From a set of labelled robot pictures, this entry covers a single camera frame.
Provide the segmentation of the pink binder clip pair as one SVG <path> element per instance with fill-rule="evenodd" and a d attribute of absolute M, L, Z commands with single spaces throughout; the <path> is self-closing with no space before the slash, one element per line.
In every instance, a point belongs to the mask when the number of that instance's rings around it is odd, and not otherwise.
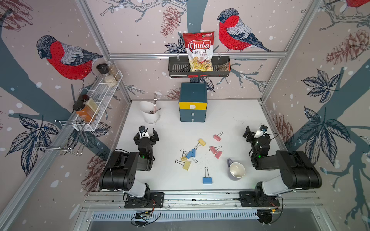
<path fill-rule="evenodd" d="M 222 146 L 217 146 L 217 147 L 210 146 L 209 150 L 215 155 L 221 148 Z"/>
<path fill-rule="evenodd" d="M 217 151 L 216 154 L 215 154 L 215 158 L 219 159 L 222 155 L 222 151 Z"/>

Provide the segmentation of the teal drawer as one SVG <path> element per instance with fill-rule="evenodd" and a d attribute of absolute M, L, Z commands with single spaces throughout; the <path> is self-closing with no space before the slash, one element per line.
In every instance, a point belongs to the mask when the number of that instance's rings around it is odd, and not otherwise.
<path fill-rule="evenodd" d="M 206 110 L 180 109 L 179 112 L 181 122 L 204 123 L 206 120 Z"/>

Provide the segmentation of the yellow top drawer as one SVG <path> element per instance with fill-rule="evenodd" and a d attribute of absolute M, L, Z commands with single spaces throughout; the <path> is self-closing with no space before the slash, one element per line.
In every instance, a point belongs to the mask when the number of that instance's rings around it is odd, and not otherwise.
<path fill-rule="evenodd" d="M 207 110 L 207 103 L 179 102 L 179 109 L 182 109 L 182 110 Z"/>

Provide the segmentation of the blue binder clip front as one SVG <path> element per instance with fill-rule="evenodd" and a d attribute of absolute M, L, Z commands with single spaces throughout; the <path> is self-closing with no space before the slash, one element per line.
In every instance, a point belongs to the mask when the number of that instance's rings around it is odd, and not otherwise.
<path fill-rule="evenodd" d="M 213 184 L 213 179 L 209 175 L 209 168 L 205 167 L 205 176 L 203 177 L 203 184 L 205 185 L 212 185 Z"/>

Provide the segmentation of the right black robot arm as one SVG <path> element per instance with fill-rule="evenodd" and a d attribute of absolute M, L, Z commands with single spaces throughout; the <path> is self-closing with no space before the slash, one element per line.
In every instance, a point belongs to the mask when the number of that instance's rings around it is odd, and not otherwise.
<path fill-rule="evenodd" d="M 249 156 L 256 170 L 279 170 L 280 175 L 268 181 L 259 182 L 255 187 L 255 197 L 276 197 L 293 190 L 318 189 L 322 178 L 315 166 L 303 151 L 288 152 L 277 150 L 269 155 L 272 138 L 267 134 L 268 127 L 260 125 L 257 132 L 247 127 L 243 137 L 251 144 Z"/>

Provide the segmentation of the yellow binder clip small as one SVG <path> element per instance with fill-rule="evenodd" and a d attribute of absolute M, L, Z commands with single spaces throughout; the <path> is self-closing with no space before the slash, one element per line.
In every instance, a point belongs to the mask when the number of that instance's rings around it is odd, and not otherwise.
<path fill-rule="evenodd" d="M 181 151 L 181 154 L 182 154 L 181 161 L 184 162 L 184 161 L 188 160 L 186 151 L 184 149 L 181 149 L 180 151 Z"/>

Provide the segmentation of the yellow binder clip lower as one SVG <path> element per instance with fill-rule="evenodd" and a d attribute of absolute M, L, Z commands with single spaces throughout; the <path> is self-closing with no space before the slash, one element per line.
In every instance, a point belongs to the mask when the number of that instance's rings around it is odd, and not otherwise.
<path fill-rule="evenodd" d="M 189 170 L 190 168 L 190 165 L 191 165 L 191 161 L 179 161 L 179 160 L 175 160 L 175 163 L 181 165 L 183 167 L 183 169 L 185 170 Z"/>

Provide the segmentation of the yellow binder clip upper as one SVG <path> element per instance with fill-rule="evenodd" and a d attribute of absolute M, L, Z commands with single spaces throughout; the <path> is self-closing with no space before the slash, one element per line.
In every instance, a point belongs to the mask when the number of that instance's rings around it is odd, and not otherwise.
<path fill-rule="evenodd" d="M 200 146 L 205 146 L 206 142 L 203 139 L 198 139 L 198 144 L 195 146 L 195 149 L 197 149 Z"/>

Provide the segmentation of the teal drawer cabinet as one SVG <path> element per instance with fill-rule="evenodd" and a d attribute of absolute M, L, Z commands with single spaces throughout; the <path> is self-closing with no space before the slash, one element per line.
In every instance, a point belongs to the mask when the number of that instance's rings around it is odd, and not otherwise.
<path fill-rule="evenodd" d="M 183 82 L 179 98 L 181 122 L 204 123 L 207 113 L 207 88 L 205 83 Z"/>

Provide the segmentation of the white utensil cup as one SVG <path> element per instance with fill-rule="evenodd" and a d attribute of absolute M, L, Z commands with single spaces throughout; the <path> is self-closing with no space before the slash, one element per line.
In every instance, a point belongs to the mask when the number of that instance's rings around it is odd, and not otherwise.
<path fill-rule="evenodd" d="M 156 112 L 156 107 L 153 103 L 142 101 L 139 103 L 139 108 L 146 123 L 154 124 L 160 119 L 159 112 Z"/>

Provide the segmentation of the orange spice jar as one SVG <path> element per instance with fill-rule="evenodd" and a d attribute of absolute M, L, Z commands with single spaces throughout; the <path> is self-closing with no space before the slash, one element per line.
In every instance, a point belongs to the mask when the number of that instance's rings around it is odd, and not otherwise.
<path fill-rule="evenodd" d="M 85 123 L 90 123 L 94 119 L 95 112 L 80 101 L 73 105 L 73 110 Z"/>

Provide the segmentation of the yellow spice jar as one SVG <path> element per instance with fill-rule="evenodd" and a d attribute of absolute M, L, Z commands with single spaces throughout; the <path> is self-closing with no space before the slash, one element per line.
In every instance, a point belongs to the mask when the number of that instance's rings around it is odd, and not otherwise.
<path fill-rule="evenodd" d="M 94 113 L 99 112 L 98 104 L 89 95 L 80 95 L 78 100 L 88 106 Z"/>

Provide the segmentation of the brown spice jar rear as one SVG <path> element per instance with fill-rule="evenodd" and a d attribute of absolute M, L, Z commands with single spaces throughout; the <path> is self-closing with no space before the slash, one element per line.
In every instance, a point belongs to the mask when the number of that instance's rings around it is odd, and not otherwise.
<path fill-rule="evenodd" d="M 118 81 L 120 79 L 120 75 L 118 74 L 119 71 L 117 67 L 111 61 L 107 61 L 107 66 L 108 66 L 110 74 L 114 76 L 115 79 Z"/>

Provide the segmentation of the white spice jar black lid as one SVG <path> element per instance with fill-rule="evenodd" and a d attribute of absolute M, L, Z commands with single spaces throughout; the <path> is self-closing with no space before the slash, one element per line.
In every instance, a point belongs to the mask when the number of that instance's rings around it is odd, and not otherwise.
<path fill-rule="evenodd" d="M 108 64 L 102 63 L 96 66 L 98 72 L 103 76 L 103 81 L 108 87 L 114 87 L 117 85 L 115 76 L 110 73 Z"/>

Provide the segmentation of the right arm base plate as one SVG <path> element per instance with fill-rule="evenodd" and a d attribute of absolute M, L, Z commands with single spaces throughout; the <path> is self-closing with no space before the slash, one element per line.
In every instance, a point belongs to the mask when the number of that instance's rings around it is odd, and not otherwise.
<path fill-rule="evenodd" d="M 264 194 L 256 195 L 252 191 L 240 191 L 239 201 L 241 206 L 246 207 L 280 207 L 280 202 L 277 196 L 267 196 Z"/>

